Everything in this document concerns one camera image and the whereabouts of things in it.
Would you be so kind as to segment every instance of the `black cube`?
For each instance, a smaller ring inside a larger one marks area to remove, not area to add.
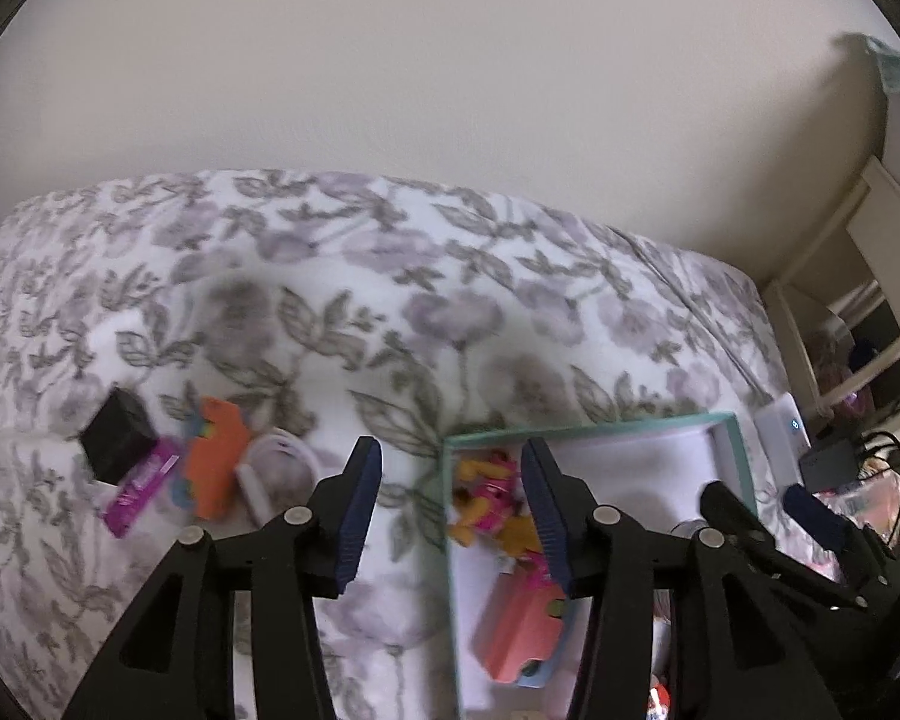
[[[157,442],[144,404],[132,392],[117,388],[111,389],[79,438],[94,478],[108,485],[124,478]]]

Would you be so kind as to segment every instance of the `pink toy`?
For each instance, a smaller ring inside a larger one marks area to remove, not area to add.
[[[534,586],[521,563],[501,574],[473,642],[481,666],[498,683],[513,683],[522,670],[547,661],[563,631],[566,596],[553,583]]]
[[[463,460],[457,466],[458,481],[471,483],[478,477],[482,480],[474,488],[455,496],[460,517],[449,533],[464,547],[473,543],[475,533],[496,535],[516,507],[517,467],[506,452],[495,449],[488,460]]]
[[[117,493],[117,497],[103,513],[103,522],[114,536],[125,536],[149,499],[156,495],[182,453],[175,440],[161,437],[146,460],[127,474],[120,486],[120,493]]]
[[[554,584],[553,579],[550,577],[547,559],[540,552],[525,552],[521,560],[528,569],[527,584],[531,590]]]

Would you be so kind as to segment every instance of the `black cable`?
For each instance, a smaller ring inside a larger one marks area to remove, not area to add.
[[[873,449],[872,451],[869,451],[868,453],[866,453],[866,455],[863,456],[863,460],[866,461],[866,460],[869,460],[869,459],[871,459],[871,458],[876,458],[876,459],[878,459],[878,460],[883,460],[883,461],[885,461],[885,463],[891,464],[889,460],[887,460],[886,458],[882,458],[882,457],[879,455],[879,452],[880,452],[880,450],[882,450],[882,449],[893,449],[893,448],[895,448],[895,447],[894,447],[891,443],[884,443],[883,445],[875,446],[874,449]]]
[[[871,471],[870,473],[866,474],[865,477],[863,477],[862,479],[859,479],[858,481],[869,482],[869,480],[875,479],[877,476],[883,476],[885,473],[890,473],[890,471],[896,471],[896,472],[900,471],[900,466],[895,466],[889,460],[885,461],[885,463],[887,464],[887,467],[885,469]]]
[[[893,433],[888,433],[885,430],[876,430],[876,431],[866,435],[866,437],[862,437],[862,438],[863,438],[864,442],[866,442],[867,440],[872,439],[874,436],[883,437],[884,439],[890,439],[890,441],[893,442],[893,446],[896,447],[896,451],[898,451],[900,453],[900,439],[895,437],[895,435],[893,435]],[[893,528],[890,530],[890,536],[888,536],[888,538],[887,538],[887,546],[888,547],[891,544],[893,544],[893,538],[896,536],[896,532],[899,530],[899,528],[900,528],[900,506],[896,510],[896,517],[895,517],[895,519],[893,519]]]

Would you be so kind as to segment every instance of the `orange toy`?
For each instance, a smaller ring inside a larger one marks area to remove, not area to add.
[[[230,507],[236,488],[234,469],[250,443],[250,430],[240,408],[226,400],[201,398],[200,415],[204,428],[190,444],[183,476],[190,482],[194,514],[217,519]]]

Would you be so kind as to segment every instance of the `black charger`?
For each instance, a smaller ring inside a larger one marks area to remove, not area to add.
[[[803,486],[809,493],[837,490],[857,481],[860,459],[857,448],[848,437],[813,446],[799,459]]]

